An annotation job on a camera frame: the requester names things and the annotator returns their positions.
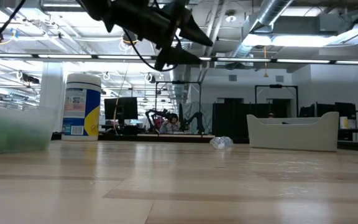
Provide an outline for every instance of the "metal frame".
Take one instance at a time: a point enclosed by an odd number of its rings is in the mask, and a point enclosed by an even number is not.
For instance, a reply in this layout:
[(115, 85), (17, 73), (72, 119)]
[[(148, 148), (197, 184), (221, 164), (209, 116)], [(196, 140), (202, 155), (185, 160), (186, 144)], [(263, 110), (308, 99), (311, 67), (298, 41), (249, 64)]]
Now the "metal frame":
[(186, 84), (198, 84), (200, 91), (198, 92), (198, 112), (201, 112), (201, 93), (202, 93), (202, 83), (201, 82), (186, 82), (186, 81), (156, 81), (155, 82), (155, 104), (154, 108), (157, 109), (157, 92), (159, 83), (172, 83), (174, 85), (186, 85)]
[(281, 88), (286, 87), (286, 88), (294, 88), (296, 91), (296, 117), (299, 118), (299, 97), (298, 97), (298, 86), (296, 85), (256, 85), (255, 86), (255, 114), (258, 111), (258, 87), (269, 87), (269, 88), (274, 88), (272, 86), (281, 86)]
[[(156, 55), (142, 56), (148, 62), (154, 62)], [(43, 62), (133, 62), (141, 63), (137, 55), (98, 55), (98, 54), (0, 54), (0, 58), (21, 61)], [(358, 60), (315, 60), (289, 58), (229, 58), (229, 57), (200, 57), (202, 62), (255, 62), (255, 63), (285, 63), (313, 65), (358, 65)]]

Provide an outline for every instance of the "computer monitor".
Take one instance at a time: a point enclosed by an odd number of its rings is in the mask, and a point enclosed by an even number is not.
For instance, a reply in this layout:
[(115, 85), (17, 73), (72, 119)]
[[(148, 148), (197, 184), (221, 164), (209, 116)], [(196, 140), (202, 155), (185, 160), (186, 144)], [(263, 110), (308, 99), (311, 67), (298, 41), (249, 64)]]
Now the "computer monitor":
[(137, 98), (122, 97), (104, 99), (104, 112), (106, 119), (114, 119), (114, 111), (117, 108), (116, 119), (137, 119)]
[(301, 107), (301, 111), (299, 112), (300, 118), (314, 118), (314, 105), (309, 107)]
[(317, 106), (317, 117), (320, 118), (328, 112), (336, 112), (335, 105), (316, 103)]
[(339, 116), (345, 116), (348, 119), (356, 119), (356, 105), (353, 103), (338, 103), (335, 102), (336, 111)]

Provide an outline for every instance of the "exposed ductwork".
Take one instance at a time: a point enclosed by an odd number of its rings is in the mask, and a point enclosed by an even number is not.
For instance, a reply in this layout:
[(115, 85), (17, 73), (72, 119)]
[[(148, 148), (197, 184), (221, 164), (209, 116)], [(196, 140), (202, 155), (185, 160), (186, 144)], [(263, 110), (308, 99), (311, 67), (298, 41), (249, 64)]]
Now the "exposed ductwork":
[(271, 26), (293, 0), (264, 0), (257, 20), (264, 26)]
[[(246, 57), (254, 47), (244, 43), (249, 32), (266, 27), (263, 31), (271, 32), (273, 23), (280, 17), (284, 10), (293, 2), (293, 0), (264, 0), (260, 11), (255, 15), (247, 16), (243, 26), (242, 43), (237, 47), (230, 57)], [(239, 63), (229, 63), (225, 66), (226, 69), (233, 70), (236, 67), (243, 67)]]
[[(188, 65), (178, 65), (172, 71), (172, 80), (171, 81), (190, 81), (190, 70), (191, 67)], [(189, 84), (186, 85), (172, 85), (173, 88), (173, 97), (175, 97), (177, 103), (186, 103), (187, 93), (189, 89)]]

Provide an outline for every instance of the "yellow label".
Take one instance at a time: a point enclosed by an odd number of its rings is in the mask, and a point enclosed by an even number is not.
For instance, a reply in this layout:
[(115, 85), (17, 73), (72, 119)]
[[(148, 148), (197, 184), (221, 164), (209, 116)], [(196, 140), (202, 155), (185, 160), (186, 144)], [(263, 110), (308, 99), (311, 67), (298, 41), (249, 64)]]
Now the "yellow label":
[(84, 128), (89, 136), (99, 135), (99, 111), (100, 106), (96, 107), (85, 118)]

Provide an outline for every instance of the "person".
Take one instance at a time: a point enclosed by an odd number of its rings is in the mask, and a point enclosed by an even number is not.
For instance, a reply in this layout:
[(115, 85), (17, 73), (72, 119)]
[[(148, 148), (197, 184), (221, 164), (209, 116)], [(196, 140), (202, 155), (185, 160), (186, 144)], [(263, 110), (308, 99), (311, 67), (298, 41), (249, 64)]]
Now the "person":
[(166, 121), (161, 124), (160, 134), (173, 134), (180, 128), (179, 118), (177, 114), (172, 114)]

